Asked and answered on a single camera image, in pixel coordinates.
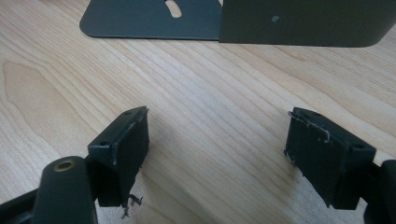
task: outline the light wood surface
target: light wood surface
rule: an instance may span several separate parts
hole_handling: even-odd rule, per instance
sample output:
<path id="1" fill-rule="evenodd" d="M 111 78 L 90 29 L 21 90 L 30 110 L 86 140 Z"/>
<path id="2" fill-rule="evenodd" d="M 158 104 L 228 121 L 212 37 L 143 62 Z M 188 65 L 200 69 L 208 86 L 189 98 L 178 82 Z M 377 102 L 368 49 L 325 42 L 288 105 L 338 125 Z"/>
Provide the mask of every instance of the light wood surface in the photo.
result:
<path id="1" fill-rule="evenodd" d="M 146 105 L 143 204 L 125 219 L 98 207 L 100 223 L 362 223 L 365 202 L 328 209 L 283 155 L 287 112 L 318 111 L 394 159 L 396 28 L 366 49 L 94 39 L 78 28 L 88 4 L 0 1 L 0 203 Z"/>

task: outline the slot hole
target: slot hole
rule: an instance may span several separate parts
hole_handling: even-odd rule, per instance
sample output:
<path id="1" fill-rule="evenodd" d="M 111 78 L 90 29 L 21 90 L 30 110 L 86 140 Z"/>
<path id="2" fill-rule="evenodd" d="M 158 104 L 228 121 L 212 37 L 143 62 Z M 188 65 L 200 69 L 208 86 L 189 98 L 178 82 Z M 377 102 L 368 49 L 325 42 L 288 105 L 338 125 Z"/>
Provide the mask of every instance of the slot hole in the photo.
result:
<path id="1" fill-rule="evenodd" d="M 102 141 L 100 142 L 100 145 L 103 146 L 107 146 L 108 144 L 110 144 L 108 141 Z"/>
<path id="2" fill-rule="evenodd" d="M 177 19 L 181 17 L 182 15 L 181 10 L 174 0 L 165 0 L 165 4 L 168 7 L 169 12 L 171 13 L 171 16 L 173 18 Z"/>

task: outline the wood grain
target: wood grain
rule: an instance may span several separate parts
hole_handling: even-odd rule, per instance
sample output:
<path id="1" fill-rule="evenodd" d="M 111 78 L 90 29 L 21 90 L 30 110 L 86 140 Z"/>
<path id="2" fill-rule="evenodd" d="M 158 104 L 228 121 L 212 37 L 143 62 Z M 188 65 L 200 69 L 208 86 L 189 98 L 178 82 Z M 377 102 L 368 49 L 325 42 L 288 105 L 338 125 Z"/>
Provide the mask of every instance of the wood grain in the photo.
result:
<path id="1" fill-rule="evenodd" d="M 294 106 L 396 158 L 396 28 L 366 49 L 93 39 L 89 0 L 0 1 L 0 203 L 147 105 L 150 152 L 132 216 L 100 223 L 362 223 L 327 208 L 283 155 Z"/>

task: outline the mounting bracket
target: mounting bracket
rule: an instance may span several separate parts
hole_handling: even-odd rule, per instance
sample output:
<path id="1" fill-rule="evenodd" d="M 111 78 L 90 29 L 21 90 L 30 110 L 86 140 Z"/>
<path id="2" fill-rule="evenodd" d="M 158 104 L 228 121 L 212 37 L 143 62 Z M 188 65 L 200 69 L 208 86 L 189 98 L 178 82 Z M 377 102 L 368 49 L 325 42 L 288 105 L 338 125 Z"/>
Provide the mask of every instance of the mounting bracket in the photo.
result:
<path id="1" fill-rule="evenodd" d="M 80 28 L 92 37 L 367 47 L 396 23 L 392 0 L 91 0 Z"/>
<path id="2" fill-rule="evenodd" d="M 376 149 L 319 113 L 295 107 L 285 155 L 327 206 L 368 203 L 365 223 L 396 223 L 396 161 L 373 163 Z"/>
<path id="3" fill-rule="evenodd" d="M 100 206 L 141 204 L 130 194 L 149 152 L 148 110 L 125 111 L 89 145 L 85 159 L 72 156 L 53 161 L 43 170 L 40 186 L 0 204 L 0 222 L 13 224 L 97 223 L 94 201 Z"/>

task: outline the metal plate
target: metal plate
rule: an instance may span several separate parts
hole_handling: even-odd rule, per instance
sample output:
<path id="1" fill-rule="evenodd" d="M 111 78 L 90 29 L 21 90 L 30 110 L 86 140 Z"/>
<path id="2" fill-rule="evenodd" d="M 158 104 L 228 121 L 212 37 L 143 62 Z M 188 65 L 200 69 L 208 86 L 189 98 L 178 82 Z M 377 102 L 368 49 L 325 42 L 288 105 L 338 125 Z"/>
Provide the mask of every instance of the metal plate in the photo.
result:
<path id="1" fill-rule="evenodd" d="M 92 37 L 219 40 L 218 0 L 177 0 L 173 18 L 163 0 L 91 0 L 80 28 Z"/>
<path id="2" fill-rule="evenodd" d="M 219 42 L 367 47 L 395 23 L 392 0 L 224 0 Z"/>

